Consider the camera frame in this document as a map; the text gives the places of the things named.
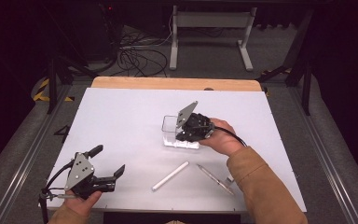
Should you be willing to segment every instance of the transparent box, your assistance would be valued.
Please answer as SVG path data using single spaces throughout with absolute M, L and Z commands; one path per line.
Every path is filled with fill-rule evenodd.
M 200 147 L 200 143 L 198 142 L 191 143 L 187 141 L 179 141 L 176 139 L 176 135 L 182 131 L 181 128 L 176 128 L 177 119 L 177 116 L 164 116 L 161 127 L 164 146 L 198 149 Z

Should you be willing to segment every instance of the white board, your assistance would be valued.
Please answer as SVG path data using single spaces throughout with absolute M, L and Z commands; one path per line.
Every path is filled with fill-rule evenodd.
M 52 170 L 57 173 L 76 152 L 103 145 L 89 159 L 98 177 L 110 176 L 121 165 L 124 175 L 114 192 L 104 193 L 94 208 L 104 211 L 211 212 L 246 211 L 242 193 L 234 183 L 235 196 L 215 184 L 198 167 L 219 179 L 229 175 L 227 156 L 209 147 L 186 149 L 165 147 L 161 125 L 164 116 L 177 115 L 198 101 L 195 113 L 228 121 L 237 135 L 252 146 L 289 189 L 302 211 L 306 211 L 295 175 L 262 91 L 172 91 L 89 88 Z M 151 187 L 183 162 L 189 165 L 156 192 Z M 63 188 L 67 172 L 52 187 Z M 56 208 L 62 200 L 48 201 Z

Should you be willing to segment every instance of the person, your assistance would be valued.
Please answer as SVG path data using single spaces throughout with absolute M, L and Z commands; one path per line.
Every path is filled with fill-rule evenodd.
M 211 122 L 235 133 L 224 120 L 211 119 Z M 289 190 L 251 147 L 244 146 L 220 130 L 215 130 L 211 137 L 201 140 L 200 144 L 228 156 L 228 170 L 243 192 L 246 207 L 255 223 L 308 223 Z M 87 223 L 90 209 L 100 197 L 101 192 L 97 191 L 86 201 L 80 198 L 66 199 L 49 224 Z

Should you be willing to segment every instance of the brown sleeve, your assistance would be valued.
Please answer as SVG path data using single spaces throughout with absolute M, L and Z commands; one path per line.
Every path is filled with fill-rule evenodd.
M 289 190 L 251 147 L 233 153 L 227 167 L 255 223 L 308 223 Z
M 86 224 L 88 218 L 82 217 L 65 204 L 54 213 L 48 224 Z

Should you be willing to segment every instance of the white pen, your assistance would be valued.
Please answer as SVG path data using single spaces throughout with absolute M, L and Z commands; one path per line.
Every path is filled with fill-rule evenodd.
M 180 165 L 178 168 L 176 168 L 174 171 L 172 171 L 170 174 L 165 176 L 162 180 L 160 180 L 155 186 L 152 187 L 152 191 L 156 191 L 161 187 L 163 184 L 167 183 L 168 180 L 170 180 L 174 175 L 177 175 L 179 172 L 181 172 L 185 167 L 189 165 L 188 161 L 185 161 L 182 165 Z
M 228 186 L 226 186 L 222 181 L 220 181 L 218 178 L 216 178 L 211 172 L 209 172 L 207 169 L 205 169 L 203 166 L 197 164 L 201 171 L 205 173 L 208 177 L 210 177 L 214 182 L 216 182 L 220 187 L 222 187 L 225 191 L 227 191 L 229 194 L 234 195 L 234 192 L 232 189 Z

